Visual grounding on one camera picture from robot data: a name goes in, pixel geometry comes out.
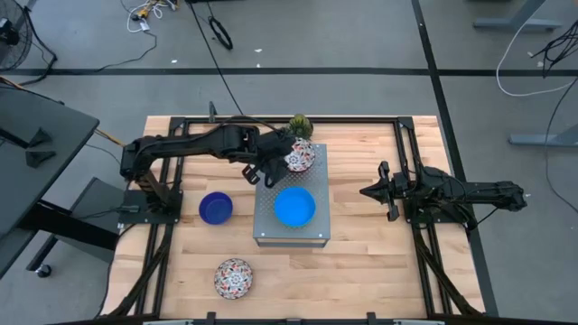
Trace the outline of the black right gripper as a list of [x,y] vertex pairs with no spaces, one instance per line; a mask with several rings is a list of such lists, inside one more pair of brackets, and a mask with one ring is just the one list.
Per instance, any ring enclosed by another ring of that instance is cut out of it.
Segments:
[[387,161],[380,163],[378,173],[379,181],[360,189],[360,194],[381,204],[386,204],[388,207],[387,220],[396,221],[400,212],[395,200],[401,200],[406,196],[409,191],[409,180],[404,172],[394,172],[392,176],[389,176],[390,168]]

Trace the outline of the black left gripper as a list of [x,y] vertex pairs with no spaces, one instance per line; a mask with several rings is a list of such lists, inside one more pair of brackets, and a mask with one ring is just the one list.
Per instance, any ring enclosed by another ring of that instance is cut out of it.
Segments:
[[252,185],[259,183],[258,173],[265,176],[264,184],[273,188],[288,173],[285,156],[292,150],[294,137],[285,131],[269,132],[250,139],[252,144],[249,156],[242,160],[246,167],[242,170],[244,178]]

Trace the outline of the floral patterned ceramic bowl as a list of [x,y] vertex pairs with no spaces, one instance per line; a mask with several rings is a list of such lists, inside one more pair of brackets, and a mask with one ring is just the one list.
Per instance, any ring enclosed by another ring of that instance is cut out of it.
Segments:
[[292,148],[293,150],[284,158],[290,172],[305,172],[313,166],[315,148],[311,141],[296,137]]
[[248,294],[253,284],[253,270],[248,262],[230,258],[222,262],[214,274],[214,287],[219,296],[236,300]]

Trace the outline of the light blue plastic bowl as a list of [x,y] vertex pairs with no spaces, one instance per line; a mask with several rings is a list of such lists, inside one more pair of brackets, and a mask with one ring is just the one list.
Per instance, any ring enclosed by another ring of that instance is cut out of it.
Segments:
[[313,220],[315,211],[316,203],[313,195],[305,188],[286,188],[275,198],[275,216],[289,228],[305,227]]

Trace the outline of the dark blue plastic bowl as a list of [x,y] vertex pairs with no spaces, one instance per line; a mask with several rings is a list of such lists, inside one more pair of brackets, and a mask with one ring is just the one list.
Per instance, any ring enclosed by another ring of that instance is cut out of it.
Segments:
[[210,225],[226,223],[232,216],[233,203],[229,195],[215,191],[207,194],[200,202],[201,219]]

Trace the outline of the small potted green plant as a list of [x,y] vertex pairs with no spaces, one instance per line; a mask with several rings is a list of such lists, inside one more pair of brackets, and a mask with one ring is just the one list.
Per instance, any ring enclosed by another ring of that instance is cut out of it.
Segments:
[[307,116],[296,114],[284,126],[284,130],[295,137],[310,140],[312,138],[314,126]]

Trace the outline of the grey perforated metal shelf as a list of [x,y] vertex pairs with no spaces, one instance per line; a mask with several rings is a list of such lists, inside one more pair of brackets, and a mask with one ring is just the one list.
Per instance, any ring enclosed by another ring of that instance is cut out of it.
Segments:
[[[260,247],[324,248],[331,239],[328,155],[325,144],[315,144],[315,161],[305,172],[291,172],[273,188],[256,186],[253,238]],[[281,190],[301,187],[316,203],[313,220],[305,227],[284,226],[275,216],[275,198]]]

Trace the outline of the grey desk foot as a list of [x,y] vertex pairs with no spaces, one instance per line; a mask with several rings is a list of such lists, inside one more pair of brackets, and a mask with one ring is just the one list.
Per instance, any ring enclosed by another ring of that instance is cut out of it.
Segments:
[[513,145],[532,145],[550,147],[578,148],[578,124],[573,125],[559,134],[512,134],[508,142]]
[[534,15],[546,0],[526,0],[515,14],[507,18],[477,18],[472,27],[521,32],[552,32],[562,26],[556,20],[538,19]]

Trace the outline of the black desk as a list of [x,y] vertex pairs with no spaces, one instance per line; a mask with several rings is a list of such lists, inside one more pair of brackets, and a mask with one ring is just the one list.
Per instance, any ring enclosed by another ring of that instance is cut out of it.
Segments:
[[[69,209],[44,198],[98,124],[95,117],[61,102],[0,87],[0,279],[39,231],[50,236],[27,268],[40,277],[51,274],[43,260],[60,239],[82,248],[115,249],[122,190],[94,178]],[[28,148],[39,127],[52,141]],[[56,155],[34,169],[26,165],[26,151]]]

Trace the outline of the black floor fan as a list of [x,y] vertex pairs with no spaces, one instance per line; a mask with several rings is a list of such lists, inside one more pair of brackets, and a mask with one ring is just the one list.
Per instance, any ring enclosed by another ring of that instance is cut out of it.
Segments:
[[0,72],[14,70],[25,61],[32,37],[27,8],[16,0],[0,0]]

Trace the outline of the black triangular bracket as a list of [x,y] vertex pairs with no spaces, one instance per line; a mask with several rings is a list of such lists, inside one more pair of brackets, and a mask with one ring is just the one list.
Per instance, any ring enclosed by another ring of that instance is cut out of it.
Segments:
[[39,167],[43,162],[51,159],[55,156],[54,151],[26,151],[25,161],[26,165],[31,168]]
[[39,144],[49,143],[51,141],[52,141],[51,135],[46,130],[39,127],[37,129],[36,133],[33,135],[33,137],[28,142],[28,148],[32,148],[32,147],[39,145]]

